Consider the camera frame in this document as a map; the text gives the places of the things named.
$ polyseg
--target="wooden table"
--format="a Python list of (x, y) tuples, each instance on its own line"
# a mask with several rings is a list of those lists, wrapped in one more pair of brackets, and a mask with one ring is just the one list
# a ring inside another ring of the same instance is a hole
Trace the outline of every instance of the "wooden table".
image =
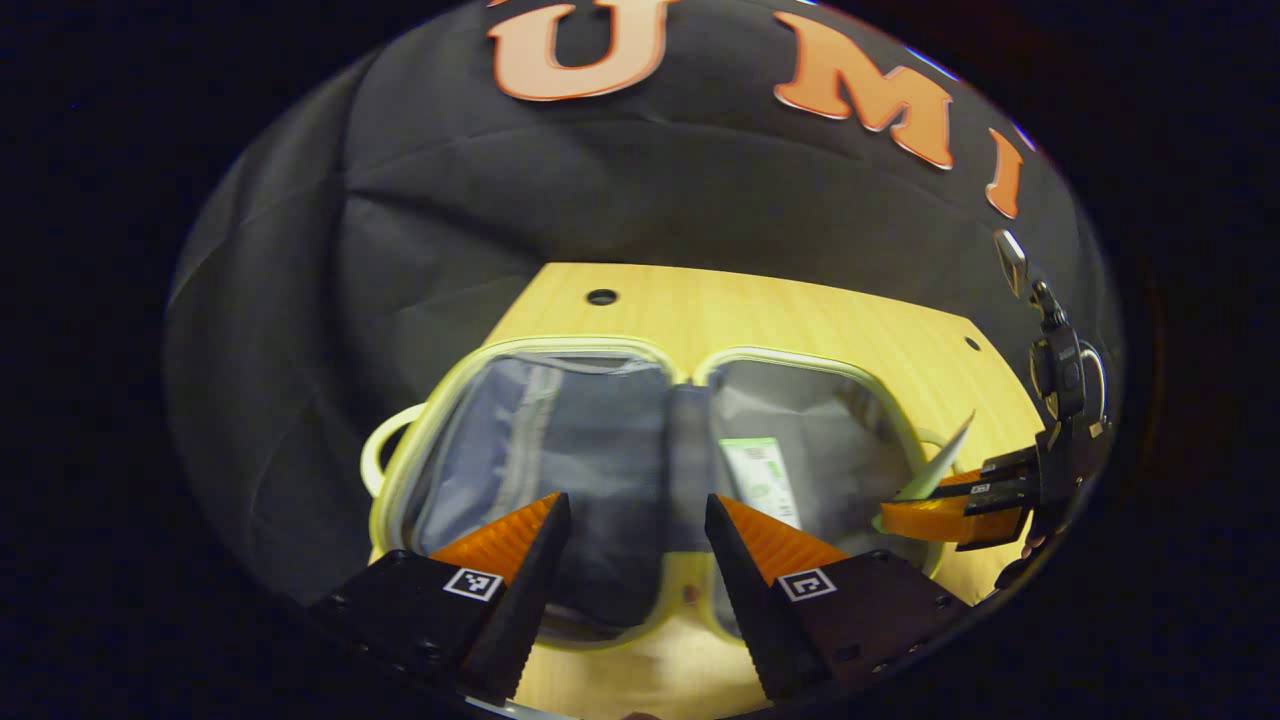
[[(617, 292), (618, 300), (586, 302), (598, 288)], [(735, 345), (841, 360), (877, 375), (919, 428), (948, 436), (977, 410), (959, 456), (965, 469), (1032, 445), (1043, 428), (1014, 372), (970, 320), (824, 286), (685, 268), (553, 263), (486, 343), (545, 334), (640, 337), (690, 373)], [(964, 553), (948, 547), (934, 579), (975, 603), (1020, 550), (1020, 542)], [(746, 650), (703, 628), (692, 609), (612, 651), (535, 646), (515, 700), (586, 720), (620, 720), (632, 711), (704, 720), (765, 705)]]

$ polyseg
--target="orange letter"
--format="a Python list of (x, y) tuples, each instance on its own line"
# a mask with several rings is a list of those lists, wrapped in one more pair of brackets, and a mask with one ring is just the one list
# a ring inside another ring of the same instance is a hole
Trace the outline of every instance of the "orange letter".
[(795, 79), (773, 88), (778, 100), (842, 120), (849, 117), (849, 105), (840, 99), (840, 81), (845, 81), (863, 127), (879, 132), (901, 111), (902, 120), (890, 133), (893, 141), (943, 170), (951, 169), (947, 91), (911, 68), (897, 67), (882, 77), (852, 40), (822, 23), (791, 13), (773, 17), (795, 31), (799, 46)]
[(594, 65), (556, 61), (556, 24), (573, 5), (530, 10), (489, 31), (497, 40), (493, 74), (498, 87), (521, 100), (566, 100), (605, 95), (649, 77), (666, 53), (667, 3), (678, 0), (595, 0), (613, 8), (613, 42)]
[(1018, 177), (1023, 169), (1023, 156), (1018, 149), (992, 128), (987, 128), (996, 140), (996, 177), (987, 186), (987, 201), (1000, 214), (1012, 220), (1018, 217)]

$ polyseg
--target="black fabric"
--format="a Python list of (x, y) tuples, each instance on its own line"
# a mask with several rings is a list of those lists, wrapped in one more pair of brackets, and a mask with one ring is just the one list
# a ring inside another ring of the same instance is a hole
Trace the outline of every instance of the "black fabric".
[[(970, 318), (1028, 383), (1036, 315), (1006, 290), (991, 241), (1007, 227), (1120, 396), (1092, 231), (1043, 150), (1023, 149), (1016, 220), (987, 204), (987, 128), (1016, 131), (972, 88), (823, 8), (704, 0), (668, 8), (666, 56), (639, 85), (525, 102), (497, 87), (485, 32), (538, 6), (470, 3), (362, 59), (246, 151), (192, 231), (168, 311), (174, 433), (215, 527), (268, 585), (303, 597), (364, 564), (360, 442), (425, 398), (548, 260), (732, 270), (938, 307)], [(778, 102), (796, 47), (774, 10), (947, 87), (955, 169), (855, 118)], [(558, 60), (603, 56), (609, 17), (577, 3)]]

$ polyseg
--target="black cloth backdrop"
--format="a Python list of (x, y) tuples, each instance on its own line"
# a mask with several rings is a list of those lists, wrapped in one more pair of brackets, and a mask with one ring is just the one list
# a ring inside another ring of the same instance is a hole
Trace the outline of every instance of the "black cloth backdrop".
[[(1025, 146), (1018, 219), (991, 208), (987, 128), (1020, 141), (973, 88), (824, 8), (704, 0), (669, 6), (648, 79), (525, 102), (494, 82), (485, 33), (541, 5), (468, 3), (375, 49), (262, 133), (196, 222), (166, 313), (170, 423), (211, 523), (266, 587), (310, 601), (364, 566), (365, 436), (422, 401), (547, 261), (731, 270), (937, 307), (972, 319), (1030, 392), (1037, 315), (991, 240), (1010, 228), (1119, 391), (1119, 313), (1084, 211), (1046, 150)], [(609, 44), (609, 10), (576, 5), (557, 32), (563, 65)], [(946, 87), (955, 168), (776, 100), (796, 44), (774, 10)]]

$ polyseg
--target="open lunch bag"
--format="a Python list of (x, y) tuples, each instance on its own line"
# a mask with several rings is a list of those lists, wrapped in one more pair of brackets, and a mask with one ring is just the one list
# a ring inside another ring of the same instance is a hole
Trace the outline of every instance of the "open lunch bag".
[[(406, 424), (383, 473), (381, 446)], [(941, 543), (873, 527), (879, 503), (924, 466), (892, 395), (852, 365), (732, 347), (690, 377), (641, 340), (538, 337), (461, 360), (424, 405), (370, 437), (362, 474), (374, 557), (429, 555), (568, 493), (571, 536), (538, 642), (589, 650), (640, 637), (690, 598), (712, 630), (741, 642), (703, 532), (708, 493), (849, 555), (890, 550), (933, 577)]]

